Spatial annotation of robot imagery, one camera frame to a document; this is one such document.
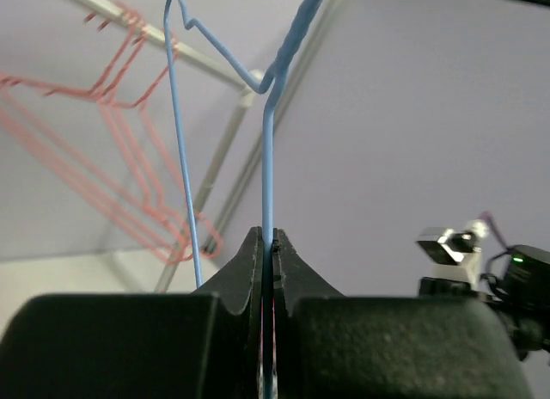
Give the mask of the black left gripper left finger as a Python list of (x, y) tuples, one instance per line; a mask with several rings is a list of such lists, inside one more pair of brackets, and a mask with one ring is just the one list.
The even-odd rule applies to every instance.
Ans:
[(261, 228), (247, 233), (235, 256), (194, 296), (208, 301), (199, 355), (199, 398), (259, 395)]

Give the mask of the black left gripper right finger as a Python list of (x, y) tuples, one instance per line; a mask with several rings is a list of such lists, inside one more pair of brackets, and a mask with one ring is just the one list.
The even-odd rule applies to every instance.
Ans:
[(280, 398), (336, 398), (338, 351), (345, 344), (343, 295), (301, 256), (282, 229), (274, 231), (274, 320)]

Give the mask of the blue wire hanger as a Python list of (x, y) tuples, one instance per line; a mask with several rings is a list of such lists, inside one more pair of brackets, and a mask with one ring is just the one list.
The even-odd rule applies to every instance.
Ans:
[[(177, 80), (174, 74), (174, 46), (169, 36), (169, 12), (174, 0), (166, 0), (163, 11), (163, 26), (165, 38), (165, 52), (168, 61), (168, 75), (170, 92), (174, 111), (174, 123), (176, 140), (179, 149), (179, 159), (182, 180), (187, 206), (187, 216), (190, 228), (192, 259), (195, 272), (195, 283), (197, 287), (203, 284), (202, 269), (199, 260), (199, 242), (196, 230), (196, 221), (193, 213), (193, 199), (190, 191), (190, 181), (186, 160), (185, 139), (181, 122), (179, 94)], [(266, 253), (272, 253), (273, 243), (273, 133), (274, 114), (276, 106), (284, 92), (287, 76), (292, 59), (302, 44), (310, 24), (315, 18), (323, 0), (303, 0), (298, 7), (297, 13), (290, 25), (290, 29), (278, 49), (278, 52), (271, 62), (261, 80), (257, 80), (248, 72), (238, 59), (229, 51), (224, 44), (197, 18), (187, 13), (184, 0), (175, 0), (180, 6), (183, 26), (186, 30), (192, 28), (198, 31), (217, 49), (217, 51), (229, 62), (237, 75), (256, 94), (268, 93), (263, 111), (262, 133), (261, 133), (261, 165), (262, 165), (262, 238), (266, 245)]]

